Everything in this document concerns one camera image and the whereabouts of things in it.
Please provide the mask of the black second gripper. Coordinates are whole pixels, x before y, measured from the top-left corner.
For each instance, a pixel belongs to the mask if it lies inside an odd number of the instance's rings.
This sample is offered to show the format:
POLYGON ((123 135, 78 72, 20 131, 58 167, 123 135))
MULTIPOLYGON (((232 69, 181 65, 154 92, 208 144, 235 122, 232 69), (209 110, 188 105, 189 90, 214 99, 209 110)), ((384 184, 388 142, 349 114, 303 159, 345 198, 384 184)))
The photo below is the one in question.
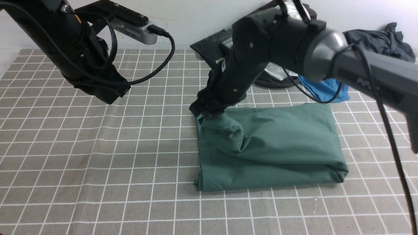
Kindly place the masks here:
POLYGON ((254 64, 245 60, 237 49, 231 49, 210 72, 207 86, 198 92, 189 110, 195 117, 216 118, 226 108, 240 103, 254 81, 254 64))

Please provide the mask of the second grey robot arm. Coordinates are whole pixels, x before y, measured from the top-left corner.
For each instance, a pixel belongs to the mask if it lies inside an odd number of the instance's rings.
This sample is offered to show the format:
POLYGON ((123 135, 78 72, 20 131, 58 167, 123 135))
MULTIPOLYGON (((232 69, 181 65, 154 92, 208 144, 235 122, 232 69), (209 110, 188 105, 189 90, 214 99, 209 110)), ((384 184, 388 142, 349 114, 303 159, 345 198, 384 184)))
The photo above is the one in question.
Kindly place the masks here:
POLYGON ((299 0, 301 20, 291 18, 284 1, 279 8, 251 13, 232 25, 233 45, 212 70, 206 88, 190 106, 196 117, 214 118, 240 103, 250 86, 274 63, 320 82, 334 78, 386 104, 406 117, 411 148, 417 153, 417 65, 348 45, 343 33, 310 20, 299 0))

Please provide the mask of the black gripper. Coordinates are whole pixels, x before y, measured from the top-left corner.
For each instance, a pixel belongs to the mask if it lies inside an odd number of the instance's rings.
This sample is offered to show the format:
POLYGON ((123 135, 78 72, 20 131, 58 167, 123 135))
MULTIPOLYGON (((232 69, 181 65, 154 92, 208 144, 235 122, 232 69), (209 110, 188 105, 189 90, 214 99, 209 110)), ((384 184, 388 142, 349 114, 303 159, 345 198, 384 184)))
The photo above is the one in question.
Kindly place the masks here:
POLYGON ((131 89, 127 79, 122 77, 113 65, 118 49, 118 41, 113 28, 111 32, 110 52, 104 39, 97 36, 92 25, 82 23, 80 40, 71 46, 64 55, 72 66, 70 75, 64 77, 78 89, 99 100, 112 104, 124 97, 131 89))

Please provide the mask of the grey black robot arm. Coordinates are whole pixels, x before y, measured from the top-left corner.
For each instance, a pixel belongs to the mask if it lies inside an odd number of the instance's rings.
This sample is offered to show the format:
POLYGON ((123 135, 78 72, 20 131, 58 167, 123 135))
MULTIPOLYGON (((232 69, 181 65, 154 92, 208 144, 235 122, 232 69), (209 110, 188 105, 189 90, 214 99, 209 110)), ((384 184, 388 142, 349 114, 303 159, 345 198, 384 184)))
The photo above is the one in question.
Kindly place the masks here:
POLYGON ((131 88, 113 61, 117 46, 108 53, 106 42, 66 0, 2 0, 1 9, 32 41, 74 88, 106 104, 122 98, 131 88))

